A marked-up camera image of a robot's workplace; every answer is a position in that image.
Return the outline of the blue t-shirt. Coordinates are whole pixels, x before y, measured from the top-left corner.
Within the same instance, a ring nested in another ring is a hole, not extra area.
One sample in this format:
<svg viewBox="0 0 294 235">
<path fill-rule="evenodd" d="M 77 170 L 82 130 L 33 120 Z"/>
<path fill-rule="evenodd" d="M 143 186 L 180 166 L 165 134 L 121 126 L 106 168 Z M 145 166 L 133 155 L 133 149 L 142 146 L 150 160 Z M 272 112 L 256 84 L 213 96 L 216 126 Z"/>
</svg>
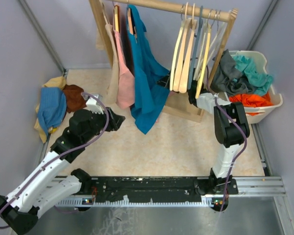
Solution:
<svg viewBox="0 0 294 235">
<path fill-rule="evenodd" d="M 129 4 L 134 33 L 127 32 L 133 58 L 135 101 L 131 115 L 135 125 L 147 134 L 160 116 L 169 96 L 169 89 L 157 82 L 169 74 L 169 70 L 154 58 L 146 37 L 146 27 L 136 6 Z"/>
</svg>

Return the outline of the orange hanger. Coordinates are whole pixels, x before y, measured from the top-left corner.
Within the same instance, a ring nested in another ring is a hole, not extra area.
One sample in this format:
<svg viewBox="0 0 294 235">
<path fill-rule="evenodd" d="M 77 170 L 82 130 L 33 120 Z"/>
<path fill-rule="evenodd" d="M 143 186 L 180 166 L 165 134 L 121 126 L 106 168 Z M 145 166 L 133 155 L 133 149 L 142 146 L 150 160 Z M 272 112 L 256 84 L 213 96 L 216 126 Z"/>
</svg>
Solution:
<svg viewBox="0 0 294 235">
<path fill-rule="evenodd" d="M 129 33 L 134 36 L 135 40 L 137 40 L 135 24 L 133 23 L 132 12 L 130 8 L 127 9 L 127 20 Z"/>
</svg>

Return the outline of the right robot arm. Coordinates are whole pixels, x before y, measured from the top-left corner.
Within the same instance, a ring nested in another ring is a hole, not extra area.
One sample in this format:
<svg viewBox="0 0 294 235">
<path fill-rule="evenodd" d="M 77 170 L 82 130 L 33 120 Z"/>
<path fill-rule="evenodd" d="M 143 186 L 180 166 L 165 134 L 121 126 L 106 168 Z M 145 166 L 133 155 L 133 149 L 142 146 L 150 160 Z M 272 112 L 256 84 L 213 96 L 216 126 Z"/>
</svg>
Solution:
<svg viewBox="0 0 294 235">
<path fill-rule="evenodd" d="M 230 184 L 236 159 L 244 152 L 250 135 L 249 124 L 241 102 L 229 102 L 204 89 L 196 99 L 196 106 L 214 116 L 215 137 L 220 144 L 217 161 L 206 183 L 197 185 L 201 194 L 219 194 Z"/>
</svg>

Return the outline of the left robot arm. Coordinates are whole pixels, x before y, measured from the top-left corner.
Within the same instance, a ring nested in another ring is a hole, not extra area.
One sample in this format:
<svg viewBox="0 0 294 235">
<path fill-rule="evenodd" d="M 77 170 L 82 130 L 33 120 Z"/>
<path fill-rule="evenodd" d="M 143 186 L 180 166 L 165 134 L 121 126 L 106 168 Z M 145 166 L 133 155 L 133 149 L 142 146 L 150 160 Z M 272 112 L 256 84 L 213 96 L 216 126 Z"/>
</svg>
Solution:
<svg viewBox="0 0 294 235">
<path fill-rule="evenodd" d="M 0 195 L 0 218 L 16 234 L 25 235 L 62 199 L 78 192 L 89 193 L 92 180 L 82 169 L 74 170 L 56 186 L 47 185 L 105 131 L 117 131 L 124 121 L 124 116 L 109 107 L 102 114 L 86 109 L 74 112 L 69 126 L 32 173 L 12 192 Z"/>
</svg>

